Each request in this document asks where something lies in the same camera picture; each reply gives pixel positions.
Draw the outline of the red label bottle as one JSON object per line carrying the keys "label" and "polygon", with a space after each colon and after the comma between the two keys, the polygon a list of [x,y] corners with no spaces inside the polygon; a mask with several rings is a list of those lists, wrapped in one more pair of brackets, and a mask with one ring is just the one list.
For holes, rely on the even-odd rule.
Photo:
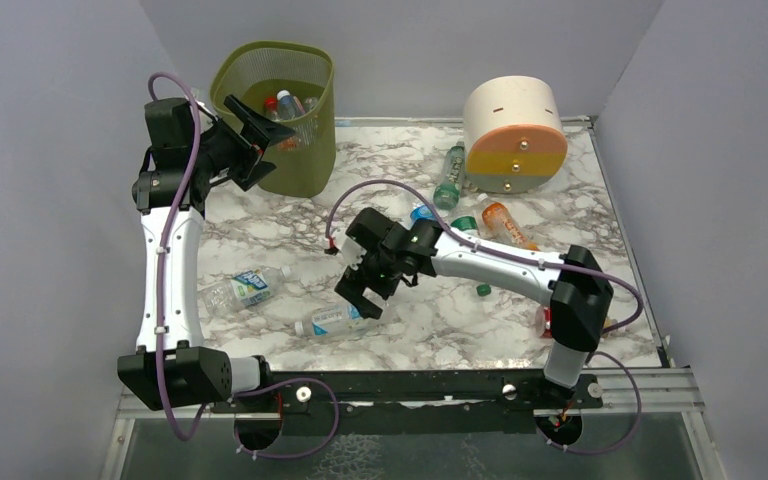
{"label": "red label bottle", "polygon": [[278,102],[274,96],[267,97],[263,104],[264,115],[271,121],[280,122],[281,115],[278,111]]}
{"label": "red label bottle", "polygon": [[293,96],[296,99],[298,109],[302,115],[296,119],[289,120],[291,123],[290,128],[295,131],[295,135],[282,141],[278,145],[278,148],[281,151],[294,151],[308,147],[314,140],[315,133],[318,129],[316,116],[311,113],[307,114],[304,110],[302,102],[306,97],[304,99],[299,99],[298,96]]}

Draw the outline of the blue white label bottle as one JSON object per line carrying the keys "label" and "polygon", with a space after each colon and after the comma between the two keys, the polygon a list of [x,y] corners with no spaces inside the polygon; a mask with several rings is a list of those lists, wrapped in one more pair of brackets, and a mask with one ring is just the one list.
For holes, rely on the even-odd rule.
{"label": "blue white label bottle", "polygon": [[369,330],[394,319],[395,311],[385,307],[379,318],[363,317],[358,308],[348,302],[336,303],[313,311],[294,324],[299,337],[332,338]]}

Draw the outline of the purple label Ganten bottle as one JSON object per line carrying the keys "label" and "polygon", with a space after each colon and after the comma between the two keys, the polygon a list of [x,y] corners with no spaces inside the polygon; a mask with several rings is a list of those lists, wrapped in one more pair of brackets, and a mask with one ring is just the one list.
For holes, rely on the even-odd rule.
{"label": "purple label Ganten bottle", "polygon": [[276,95],[277,110],[283,121],[289,121],[302,115],[298,109],[295,97],[288,90],[281,90]]}

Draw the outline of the blue label clear bottle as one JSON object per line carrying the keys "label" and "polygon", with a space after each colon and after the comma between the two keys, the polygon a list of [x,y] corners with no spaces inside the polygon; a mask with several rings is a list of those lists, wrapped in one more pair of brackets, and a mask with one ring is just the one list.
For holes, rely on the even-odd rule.
{"label": "blue label clear bottle", "polygon": [[410,219],[411,223],[415,223],[415,222],[417,222],[419,220],[432,220],[432,221],[434,221],[436,219],[436,217],[434,215],[434,212],[427,205],[420,204],[420,205],[415,206],[411,210],[411,212],[409,214],[409,219]]}

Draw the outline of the green white label bottle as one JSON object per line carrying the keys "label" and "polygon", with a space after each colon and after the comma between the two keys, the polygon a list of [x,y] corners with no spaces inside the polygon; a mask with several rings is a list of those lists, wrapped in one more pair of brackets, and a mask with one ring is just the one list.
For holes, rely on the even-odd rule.
{"label": "green white label bottle", "polygon": [[[451,227],[475,238],[480,239],[480,230],[477,220],[473,216],[457,217],[451,222]],[[492,293],[492,287],[487,283],[477,283],[475,291],[478,297],[486,297]]]}

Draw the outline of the green tinted bottle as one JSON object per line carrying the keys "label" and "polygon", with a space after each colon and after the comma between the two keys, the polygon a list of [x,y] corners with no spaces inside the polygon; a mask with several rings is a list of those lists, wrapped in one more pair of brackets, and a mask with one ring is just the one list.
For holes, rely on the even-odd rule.
{"label": "green tinted bottle", "polygon": [[457,207],[461,195],[465,161],[465,145],[459,141],[446,153],[441,177],[433,192],[433,203],[436,208],[453,210]]}

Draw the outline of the dark green label bottle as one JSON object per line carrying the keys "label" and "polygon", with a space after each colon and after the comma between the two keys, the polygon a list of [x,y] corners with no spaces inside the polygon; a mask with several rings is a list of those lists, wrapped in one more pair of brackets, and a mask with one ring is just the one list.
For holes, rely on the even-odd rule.
{"label": "dark green label bottle", "polygon": [[294,277],[288,266],[254,268],[202,289],[198,298],[210,315],[228,316],[272,299]]}

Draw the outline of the large clear bottle white cap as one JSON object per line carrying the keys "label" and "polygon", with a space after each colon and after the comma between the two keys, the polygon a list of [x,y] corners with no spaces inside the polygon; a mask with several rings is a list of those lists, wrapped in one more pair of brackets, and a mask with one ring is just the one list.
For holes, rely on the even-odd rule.
{"label": "large clear bottle white cap", "polygon": [[319,97],[306,97],[302,104],[307,114],[315,112],[320,102]]}

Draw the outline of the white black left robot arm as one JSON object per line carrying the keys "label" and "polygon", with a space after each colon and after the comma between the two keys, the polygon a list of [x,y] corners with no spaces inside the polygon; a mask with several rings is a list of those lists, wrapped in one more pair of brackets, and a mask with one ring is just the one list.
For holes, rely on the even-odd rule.
{"label": "white black left robot arm", "polygon": [[242,125],[213,117],[182,97],[144,107],[150,145],[132,197],[146,247],[145,301],[136,351],[117,360],[122,383],[159,411],[222,402],[232,391],[227,354],[204,345],[197,305],[197,257],[210,190],[227,181],[247,191],[275,170],[266,150],[294,136],[233,95],[224,104]]}

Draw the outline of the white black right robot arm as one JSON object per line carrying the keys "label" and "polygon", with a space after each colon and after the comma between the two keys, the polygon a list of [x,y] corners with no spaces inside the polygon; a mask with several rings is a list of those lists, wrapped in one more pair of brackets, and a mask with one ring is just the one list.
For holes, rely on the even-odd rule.
{"label": "white black right robot arm", "polygon": [[383,312],[367,293],[387,300],[401,285],[416,286],[422,275],[486,283],[548,307],[553,345],[543,375],[564,389],[577,385],[597,350],[614,296],[606,273],[584,247],[524,250],[431,219],[405,228],[371,207],[330,240],[327,252],[347,264],[336,293],[364,318],[378,319]]}

